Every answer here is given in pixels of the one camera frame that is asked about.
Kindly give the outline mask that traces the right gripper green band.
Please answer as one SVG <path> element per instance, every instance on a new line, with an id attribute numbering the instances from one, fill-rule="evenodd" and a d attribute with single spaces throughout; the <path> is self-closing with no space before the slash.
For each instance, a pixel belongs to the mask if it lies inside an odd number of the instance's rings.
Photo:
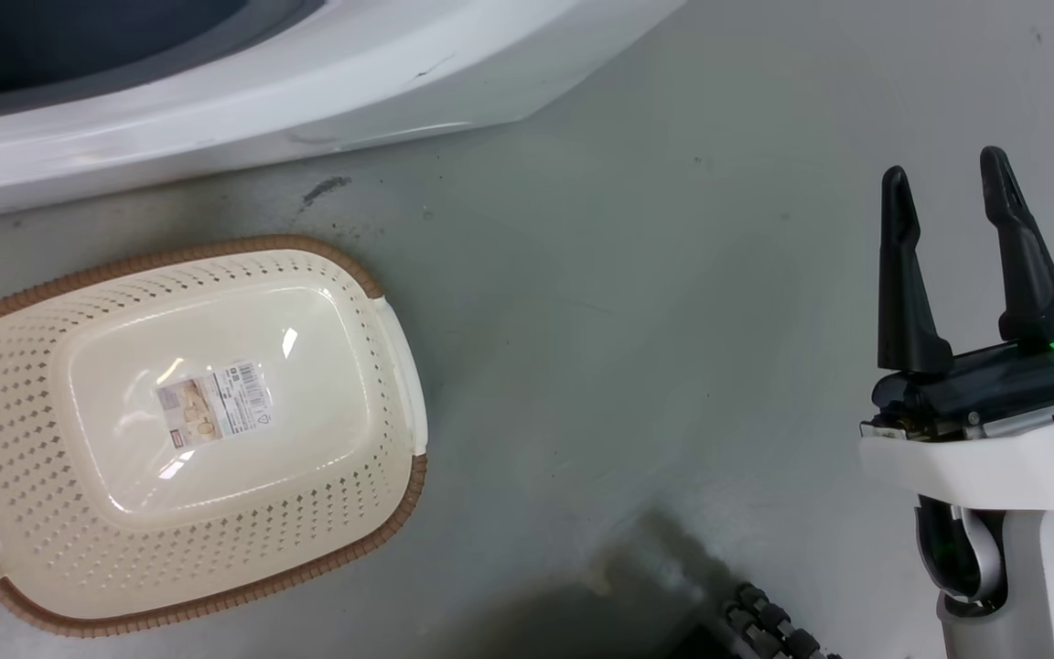
<path id="1" fill-rule="evenodd" d="M 980 179 L 984 216 L 998 232 L 1007 343 L 954 358 L 934 325 L 907 174 L 901 166 L 884 172 L 877 364 L 902 373 L 875 384 L 877 413 L 860 428 L 862 466 L 967 509 L 1053 512 L 1054 260 L 1004 149 L 984 147 Z"/>

